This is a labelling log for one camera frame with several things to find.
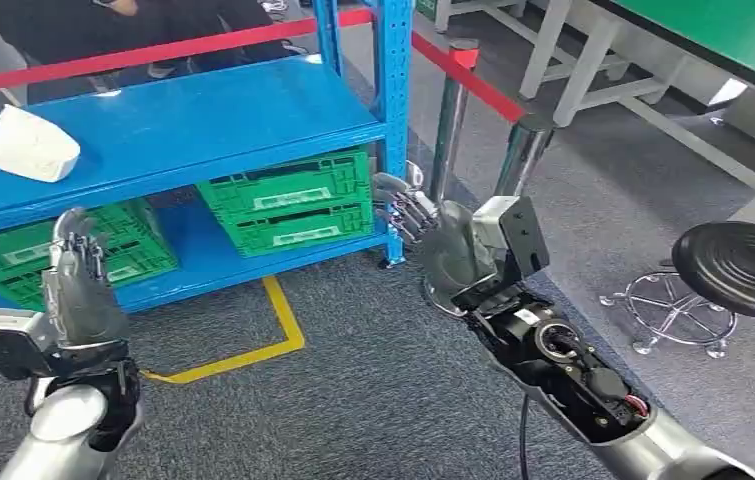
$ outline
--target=silver robotic arm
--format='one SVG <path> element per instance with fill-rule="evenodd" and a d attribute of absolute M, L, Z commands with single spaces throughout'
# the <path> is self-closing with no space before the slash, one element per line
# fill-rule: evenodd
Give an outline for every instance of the silver robotic arm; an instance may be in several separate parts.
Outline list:
<path fill-rule="evenodd" d="M 528 197 L 493 197 L 471 213 L 452 201 L 434 205 L 386 174 L 373 183 L 378 215 L 423 243 L 431 300 L 462 318 L 495 364 L 617 478 L 755 479 L 628 384 L 556 305 L 523 283 L 549 262 Z"/>
<path fill-rule="evenodd" d="M 29 379 L 32 417 L 3 480 L 100 480 L 142 424 L 127 318 L 82 209 L 56 223 L 43 272 L 47 313 L 0 309 L 0 373 Z"/>

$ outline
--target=red barrier rope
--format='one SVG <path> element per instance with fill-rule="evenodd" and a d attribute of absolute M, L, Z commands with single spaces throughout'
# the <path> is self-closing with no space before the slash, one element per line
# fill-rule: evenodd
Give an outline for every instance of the red barrier rope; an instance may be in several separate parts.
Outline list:
<path fill-rule="evenodd" d="M 339 25 L 342 27 L 361 25 L 370 23 L 371 18 L 371 10 L 367 8 L 348 10 L 339 14 Z M 143 65 L 159 60 L 186 57 L 227 48 L 253 45 L 270 40 L 296 37 L 313 33 L 317 28 L 318 24 L 314 18 L 306 18 L 293 22 L 275 23 L 266 27 L 222 33 L 220 35 L 110 53 L 97 57 L 80 58 L 69 62 L 41 65 L 24 70 L 2 72 L 0 73 L 0 88 L 58 80 L 60 78 L 75 77 L 102 72 L 104 70 Z"/>
<path fill-rule="evenodd" d="M 368 8 L 347 10 L 339 14 L 339 25 L 342 27 L 361 25 L 370 23 L 371 21 L 372 13 Z M 42 65 L 24 70 L 2 72 L 0 73 L 0 88 L 58 80 L 98 73 L 105 70 L 143 65 L 159 60 L 186 57 L 287 37 L 296 37 L 313 33 L 317 28 L 318 25 L 315 18 L 306 18 L 292 22 L 276 23 L 265 27 L 110 53 L 97 57 L 81 58 L 69 62 Z M 441 68 L 446 75 L 461 83 L 471 93 L 494 108 L 495 111 L 500 113 L 510 123 L 515 123 L 524 115 L 521 107 L 509 97 L 478 78 L 466 67 L 463 67 L 451 58 L 449 54 L 441 51 L 416 32 L 412 32 L 412 46 L 427 57 L 428 60 Z"/>
<path fill-rule="evenodd" d="M 452 59 L 447 53 L 440 50 L 439 47 L 428 42 L 416 32 L 412 32 L 412 46 L 419 53 L 427 57 L 428 60 L 444 70 L 446 75 L 462 84 L 480 100 L 483 100 L 484 103 L 494 108 L 496 112 L 500 113 L 510 123 L 515 123 L 519 118 L 524 116 L 524 110 L 512 99 L 481 80 L 480 77 L 474 75 L 470 70 Z"/>

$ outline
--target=black cable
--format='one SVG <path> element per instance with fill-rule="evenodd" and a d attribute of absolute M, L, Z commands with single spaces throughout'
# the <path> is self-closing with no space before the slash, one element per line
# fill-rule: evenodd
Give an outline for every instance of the black cable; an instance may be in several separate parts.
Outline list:
<path fill-rule="evenodd" d="M 518 426 L 518 459 L 521 464 L 521 480 L 530 480 L 527 473 L 527 414 L 530 413 L 530 396 L 524 394 L 521 402 L 521 424 Z"/>
<path fill-rule="evenodd" d="M 35 408 L 33 405 L 33 399 L 35 398 L 36 390 L 38 390 L 38 377 L 30 377 L 30 386 L 27 389 L 27 396 L 24 397 L 24 413 L 28 417 L 35 415 Z"/>

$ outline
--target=crate label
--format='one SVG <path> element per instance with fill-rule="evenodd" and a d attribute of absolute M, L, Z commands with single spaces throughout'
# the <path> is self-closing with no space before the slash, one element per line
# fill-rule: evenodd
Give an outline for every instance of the crate label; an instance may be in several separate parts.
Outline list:
<path fill-rule="evenodd" d="M 9 262 L 9 265 L 20 265 L 22 263 L 27 263 L 30 260 L 35 260 L 36 258 L 50 256 L 50 245 L 51 242 L 47 242 L 42 243 L 41 245 L 36 245 L 34 247 L 4 253 L 3 258 L 5 258 L 7 262 Z"/>
<path fill-rule="evenodd" d="M 265 210 L 266 208 L 276 208 L 286 205 L 295 205 L 298 203 L 315 202 L 328 198 L 333 198 L 333 195 L 330 193 L 329 188 L 313 188 L 310 190 L 301 190 L 300 192 L 284 193 L 282 195 L 255 198 L 253 199 L 253 209 Z"/>
<path fill-rule="evenodd" d="M 109 272 L 109 274 L 106 275 L 106 278 L 108 278 L 110 282 L 120 282 L 125 278 L 135 277 L 136 275 L 141 275 L 141 272 L 134 267 L 127 266 Z"/>
<path fill-rule="evenodd" d="M 307 240 L 318 240 L 319 238 L 334 237 L 342 233 L 339 227 L 324 227 L 316 228 L 315 230 L 307 230 L 305 232 L 291 233 L 288 235 L 276 235 L 274 237 L 274 246 L 280 247 L 283 245 L 291 245 L 293 243 L 305 242 Z"/>

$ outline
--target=green plastic crate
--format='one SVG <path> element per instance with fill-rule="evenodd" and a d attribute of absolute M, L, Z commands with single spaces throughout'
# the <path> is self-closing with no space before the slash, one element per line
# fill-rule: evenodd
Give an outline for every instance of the green plastic crate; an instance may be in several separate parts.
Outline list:
<path fill-rule="evenodd" d="M 89 215 L 97 220 L 95 232 L 106 235 L 106 246 L 149 235 L 161 238 L 152 209 L 141 198 L 98 207 Z M 46 268 L 55 223 L 50 219 L 0 230 L 0 281 Z"/>
<path fill-rule="evenodd" d="M 254 257 L 369 234 L 374 213 L 368 200 L 222 226 L 242 256 Z"/>
<path fill-rule="evenodd" d="M 114 287 L 139 282 L 177 268 L 177 259 L 159 242 L 142 237 L 106 251 L 108 278 Z M 21 272 L 0 281 L 0 296 L 21 307 L 43 310 L 41 272 L 47 263 L 37 270 Z"/>
<path fill-rule="evenodd" d="M 364 147 L 197 184 L 220 223 L 279 217 L 371 198 Z"/>

